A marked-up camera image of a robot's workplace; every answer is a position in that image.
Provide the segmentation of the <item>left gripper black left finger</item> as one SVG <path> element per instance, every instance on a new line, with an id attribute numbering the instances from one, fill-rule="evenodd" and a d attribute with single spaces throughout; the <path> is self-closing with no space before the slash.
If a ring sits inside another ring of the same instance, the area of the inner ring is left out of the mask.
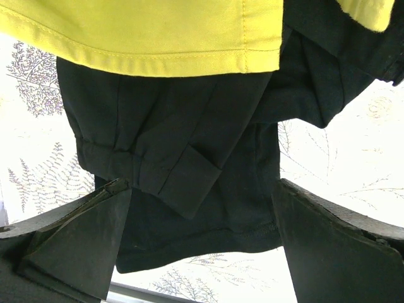
<path id="1" fill-rule="evenodd" d="M 131 200 L 124 179 L 1 227 L 1 302 L 101 302 Z"/>

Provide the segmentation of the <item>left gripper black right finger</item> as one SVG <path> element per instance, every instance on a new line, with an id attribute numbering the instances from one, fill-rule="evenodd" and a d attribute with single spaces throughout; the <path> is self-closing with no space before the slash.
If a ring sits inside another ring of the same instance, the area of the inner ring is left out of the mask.
<path id="1" fill-rule="evenodd" d="M 403 228 L 286 179 L 272 200 L 298 302 L 403 303 Z"/>

